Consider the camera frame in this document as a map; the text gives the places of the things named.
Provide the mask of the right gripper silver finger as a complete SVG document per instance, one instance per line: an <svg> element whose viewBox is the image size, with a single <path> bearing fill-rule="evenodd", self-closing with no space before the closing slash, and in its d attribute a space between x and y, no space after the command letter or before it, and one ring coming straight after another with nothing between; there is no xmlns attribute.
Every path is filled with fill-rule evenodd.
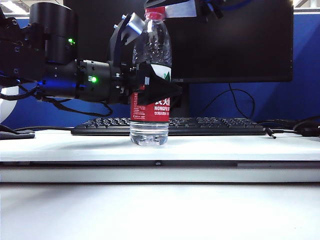
<svg viewBox="0 0 320 240"><path fill-rule="evenodd" d="M197 16L196 2L187 0L165 6L165 16L166 18L195 18Z"/></svg>

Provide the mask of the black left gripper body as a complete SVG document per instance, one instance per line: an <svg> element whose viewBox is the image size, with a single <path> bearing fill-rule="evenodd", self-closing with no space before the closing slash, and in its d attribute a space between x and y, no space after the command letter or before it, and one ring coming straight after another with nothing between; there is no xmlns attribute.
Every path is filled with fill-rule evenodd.
<svg viewBox="0 0 320 240"><path fill-rule="evenodd" d="M110 91L109 103L128 105L131 103L131 94L138 90L137 65L121 63L116 67L114 62L109 63L110 67Z"/></svg>

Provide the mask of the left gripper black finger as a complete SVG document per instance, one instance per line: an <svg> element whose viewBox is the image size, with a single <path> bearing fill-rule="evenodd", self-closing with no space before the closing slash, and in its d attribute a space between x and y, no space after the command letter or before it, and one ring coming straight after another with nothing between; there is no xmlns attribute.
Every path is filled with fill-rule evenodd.
<svg viewBox="0 0 320 240"><path fill-rule="evenodd" d="M181 105L181 96L175 96L170 98L170 108L174 109L176 107L179 107Z"/></svg>
<svg viewBox="0 0 320 240"><path fill-rule="evenodd" d="M133 92L138 94L139 105L149 105L160 100L180 96L182 87L171 82L171 68L146 62L136 65Z"/></svg>

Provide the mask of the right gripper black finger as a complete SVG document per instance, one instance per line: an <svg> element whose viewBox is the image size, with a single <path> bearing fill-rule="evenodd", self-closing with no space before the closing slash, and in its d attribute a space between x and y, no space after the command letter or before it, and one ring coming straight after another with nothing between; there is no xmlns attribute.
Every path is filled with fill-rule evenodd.
<svg viewBox="0 0 320 240"><path fill-rule="evenodd" d="M186 3L188 0L146 0L144 3L144 8L159 8L166 7L175 4Z"/></svg>

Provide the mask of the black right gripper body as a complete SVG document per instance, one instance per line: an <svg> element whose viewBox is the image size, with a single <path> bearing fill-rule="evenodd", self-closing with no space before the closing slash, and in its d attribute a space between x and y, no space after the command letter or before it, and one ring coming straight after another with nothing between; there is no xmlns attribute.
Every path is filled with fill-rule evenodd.
<svg viewBox="0 0 320 240"><path fill-rule="evenodd" d="M208 23L209 18L221 19L224 17L222 11L223 0L196 0L197 17L201 23Z"/></svg>

